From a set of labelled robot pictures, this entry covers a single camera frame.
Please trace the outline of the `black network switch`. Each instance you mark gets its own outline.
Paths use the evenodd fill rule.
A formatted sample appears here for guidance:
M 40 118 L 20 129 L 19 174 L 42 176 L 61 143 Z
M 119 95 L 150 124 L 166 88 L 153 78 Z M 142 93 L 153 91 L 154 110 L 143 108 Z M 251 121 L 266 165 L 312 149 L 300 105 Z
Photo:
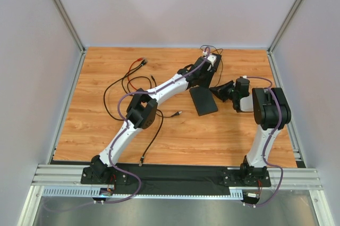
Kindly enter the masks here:
M 189 90 L 195 109 L 199 116 L 215 113 L 218 111 L 217 104 L 211 91 L 205 87 L 194 87 Z

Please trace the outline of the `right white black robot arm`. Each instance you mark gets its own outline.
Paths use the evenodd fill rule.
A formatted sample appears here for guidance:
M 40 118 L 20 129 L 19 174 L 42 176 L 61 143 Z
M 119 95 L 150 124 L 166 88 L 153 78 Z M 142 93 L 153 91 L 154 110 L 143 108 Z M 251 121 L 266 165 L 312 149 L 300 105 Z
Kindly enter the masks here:
M 283 90 L 275 88 L 267 78 L 242 76 L 210 91 L 223 102 L 231 100 L 236 112 L 253 113 L 257 132 L 240 165 L 240 175 L 264 178 L 269 167 L 282 170 L 281 166 L 269 163 L 268 157 L 275 139 L 292 117 Z

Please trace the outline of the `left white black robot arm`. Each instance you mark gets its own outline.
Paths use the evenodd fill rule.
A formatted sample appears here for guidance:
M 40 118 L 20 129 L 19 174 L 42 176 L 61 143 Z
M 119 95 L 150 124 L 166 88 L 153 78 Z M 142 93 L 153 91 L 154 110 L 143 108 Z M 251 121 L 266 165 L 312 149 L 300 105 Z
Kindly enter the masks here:
M 153 124 L 157 107 L 178 93 L 209 82 L 218 68 L 219 60 L 218 55 L 203 53 L 189 69 L 178 70 L 169 80 L 155 88 L 148 90 L 140 88 L 124 95 L 117 105 L 117 112 L 123 124 L 107 147 L 92 158 L 90 168 L 93 174 L 101 180 L 106 178 L 109 168 L 116 165 L 132 139 Z

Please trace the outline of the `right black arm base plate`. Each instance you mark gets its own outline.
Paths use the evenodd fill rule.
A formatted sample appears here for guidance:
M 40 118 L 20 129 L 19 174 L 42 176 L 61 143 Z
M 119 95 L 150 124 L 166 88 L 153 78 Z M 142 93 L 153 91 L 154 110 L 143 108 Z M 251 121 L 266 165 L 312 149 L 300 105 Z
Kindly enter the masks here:
M 269 172 L 266 167 L 249 169 L 222 168 L 218 171 L 222 184 L 227 187 L 271 187 Z

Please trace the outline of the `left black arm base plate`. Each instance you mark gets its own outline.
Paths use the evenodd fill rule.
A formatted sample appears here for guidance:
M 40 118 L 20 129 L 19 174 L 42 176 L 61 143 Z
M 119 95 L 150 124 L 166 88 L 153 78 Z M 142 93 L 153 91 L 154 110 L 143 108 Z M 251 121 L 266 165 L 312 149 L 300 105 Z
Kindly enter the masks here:
M 98 175 L 94 169 L 87 167 L 82 171 L 80 183 L 84 185 L 125 185 L 128 181 L 127 174 L 114 168 L 106 168 L 101 175 Z

